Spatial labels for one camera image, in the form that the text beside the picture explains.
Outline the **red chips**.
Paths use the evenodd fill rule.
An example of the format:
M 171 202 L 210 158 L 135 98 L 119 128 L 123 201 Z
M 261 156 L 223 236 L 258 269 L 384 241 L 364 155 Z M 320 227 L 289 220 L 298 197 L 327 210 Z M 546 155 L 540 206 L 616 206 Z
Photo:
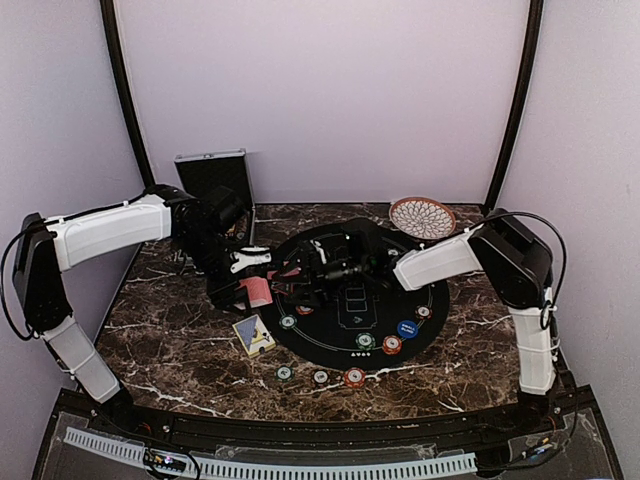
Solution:
M 309 315 L 314 312 L 314 309 L 307 306 L 297 305 L 296 312 L 300 315 Z
M 395 336 L 389 335 L 382 342 L 382 350 L 387 355 L 397 355 L 402 349 L 402 340 Z

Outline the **red card deck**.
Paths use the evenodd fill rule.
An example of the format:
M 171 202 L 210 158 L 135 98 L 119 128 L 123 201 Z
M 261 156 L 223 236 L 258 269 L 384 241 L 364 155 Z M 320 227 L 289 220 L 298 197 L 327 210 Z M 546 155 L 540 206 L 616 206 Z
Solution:
M 273 302 L 269 282 L 263 277 L 249 277 L 239 282 L 239 289 L 246 289 L 248 305 L 251 308 L 260 308 Z

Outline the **green chips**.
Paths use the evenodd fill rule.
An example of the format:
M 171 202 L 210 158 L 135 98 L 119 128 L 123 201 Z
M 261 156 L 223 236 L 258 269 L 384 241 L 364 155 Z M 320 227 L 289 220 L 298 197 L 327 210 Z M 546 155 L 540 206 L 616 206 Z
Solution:
M 360 350 L 369 351 L 376 346 L 375 337 L 368 332 L 361 332 L 356 336 L 356 345 Z
M 297 319 L 293 315 L 284 315 L 280 318 L 279 325 L 285 330 L 290 330 L 296 327 Z

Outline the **green poker chip stack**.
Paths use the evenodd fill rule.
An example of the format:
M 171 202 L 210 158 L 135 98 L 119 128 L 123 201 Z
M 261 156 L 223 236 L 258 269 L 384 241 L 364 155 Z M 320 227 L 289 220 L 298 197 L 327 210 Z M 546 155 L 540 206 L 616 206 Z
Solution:
M 277 368 L 275 376 L 280 382 L 288 382 L 294 377 L 294 372 L 292 368 L 283 365 Z

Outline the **black-red 100 chip stack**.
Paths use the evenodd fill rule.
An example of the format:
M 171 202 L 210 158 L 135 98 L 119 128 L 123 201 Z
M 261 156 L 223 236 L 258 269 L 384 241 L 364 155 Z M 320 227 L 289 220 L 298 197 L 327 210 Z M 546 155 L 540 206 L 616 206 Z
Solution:
M 316 370 L 313 373 L 313 381 L 317 385 L 323 385 L 329 380 L 328 372 L 325 370 Z

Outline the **red-gold 5 chip stack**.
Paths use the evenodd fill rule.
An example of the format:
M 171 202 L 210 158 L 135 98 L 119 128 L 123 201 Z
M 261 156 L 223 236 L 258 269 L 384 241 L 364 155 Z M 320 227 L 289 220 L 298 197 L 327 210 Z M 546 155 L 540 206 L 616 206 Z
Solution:
M 350 368 L 344 372 L 344 384 L 349 388 L 361 388 L 366 381 L 366 373 L 357 367 Z

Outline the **blue small blind button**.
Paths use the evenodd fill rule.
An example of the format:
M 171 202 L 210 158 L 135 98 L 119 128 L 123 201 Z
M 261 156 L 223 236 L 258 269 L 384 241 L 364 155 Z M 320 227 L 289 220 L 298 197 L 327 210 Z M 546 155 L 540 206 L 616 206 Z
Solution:
M 411 320 L 402 320 L 397 324 L 397 333 L 403 339 L 412 339 L 419 334 L 419 326 Z

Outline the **100 chips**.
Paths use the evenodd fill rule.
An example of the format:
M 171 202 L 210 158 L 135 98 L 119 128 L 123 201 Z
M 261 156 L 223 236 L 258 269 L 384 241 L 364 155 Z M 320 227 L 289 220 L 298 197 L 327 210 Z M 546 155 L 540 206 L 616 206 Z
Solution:
M 432 317 L 432 311 L 426 305 L 419 305 L 415 309 L 415 315 L 420 320 L 427 320 Z

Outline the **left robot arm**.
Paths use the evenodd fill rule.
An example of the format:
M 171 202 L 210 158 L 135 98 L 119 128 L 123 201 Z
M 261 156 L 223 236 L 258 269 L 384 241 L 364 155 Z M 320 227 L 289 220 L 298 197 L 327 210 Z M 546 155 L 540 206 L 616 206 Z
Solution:
M 44 218 L 27 216 L 8 247 L 16 252 L 12 283 L 26 330 L 40 338 L 84 392 L 103 405 L 101 417 L 120 436 L 141 427 L 140 412 L 74 317 L 63 273 L 113 252 L 150 241 L 172 240 L 207 280 L 211 303 L 223 310 L 250 306 L 241 273 L 270 263 L 267 247 L 241 245 L 227 233 L 244 214 L 241 199 L 221 186 L 200 199 L 165 184 L 132 200 L 84 212 Z

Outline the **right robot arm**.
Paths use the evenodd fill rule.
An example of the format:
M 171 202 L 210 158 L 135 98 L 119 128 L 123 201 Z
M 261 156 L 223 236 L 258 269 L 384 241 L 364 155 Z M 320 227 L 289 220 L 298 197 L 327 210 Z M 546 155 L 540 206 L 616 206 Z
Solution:
M 549 416 L 555 382 L 553 311 L 560 276 L 521 213 L 497 209 L 463 232 L 420 247 L 366 218 L 307 230 L 282 244 L 267 313 L 279 340 L 307 360 L 344 370 L 406 361 L 433 343 L 449 314 L 448 280 L 481 272 L 514 322 L 519 388 L 510 413 L 521 434 Z

